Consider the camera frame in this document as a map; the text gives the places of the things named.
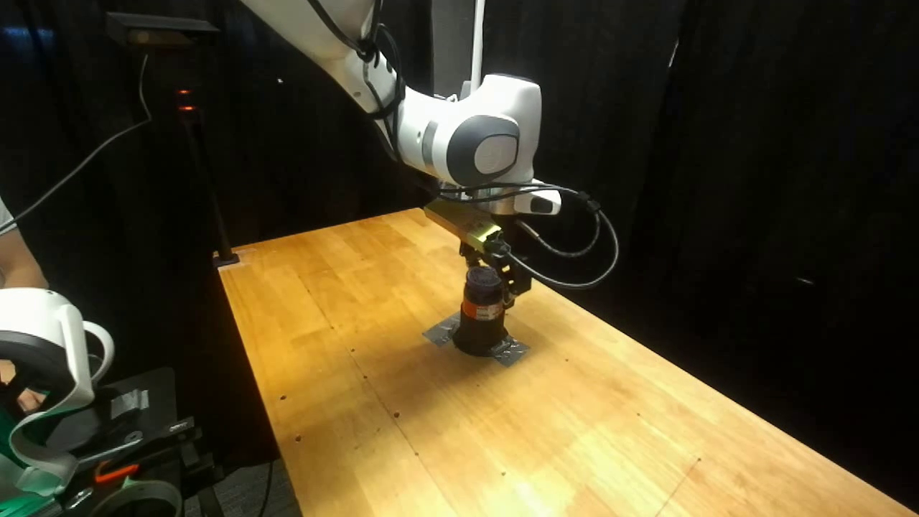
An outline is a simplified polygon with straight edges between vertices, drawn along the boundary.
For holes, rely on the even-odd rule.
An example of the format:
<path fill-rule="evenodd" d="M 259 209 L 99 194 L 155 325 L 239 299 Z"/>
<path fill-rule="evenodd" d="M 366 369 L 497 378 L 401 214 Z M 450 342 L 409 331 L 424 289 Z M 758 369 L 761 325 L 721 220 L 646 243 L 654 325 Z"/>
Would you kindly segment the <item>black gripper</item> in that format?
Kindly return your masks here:
<path fill-rule="evenodd" d="M 471 302 L 514 303 L 527 289 L 527 272 L 511 257 L 511 243 L 497 227 L 464 232 L 458 256 Z"/>

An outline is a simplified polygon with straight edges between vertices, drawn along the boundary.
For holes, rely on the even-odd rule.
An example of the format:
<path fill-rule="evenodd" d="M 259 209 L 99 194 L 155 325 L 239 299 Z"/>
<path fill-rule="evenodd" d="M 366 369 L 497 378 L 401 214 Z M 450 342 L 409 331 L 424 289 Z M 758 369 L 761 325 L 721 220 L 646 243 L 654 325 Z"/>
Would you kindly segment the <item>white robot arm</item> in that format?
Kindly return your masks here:
<path fill-rule="evenodd" d="M 484 75 L 457 97 L 414 88 L 386 46 L 382 0 L 241 0 L 286 46 L 319 65 L 376 127 L 396 163 L 435 180 L 428 214 L 458 239 L 471 289 L 503 302 L 530 288 L 511 257 L 498 219 L 554 214 L 533 155 L 542 91 L 511 75 Z"/>

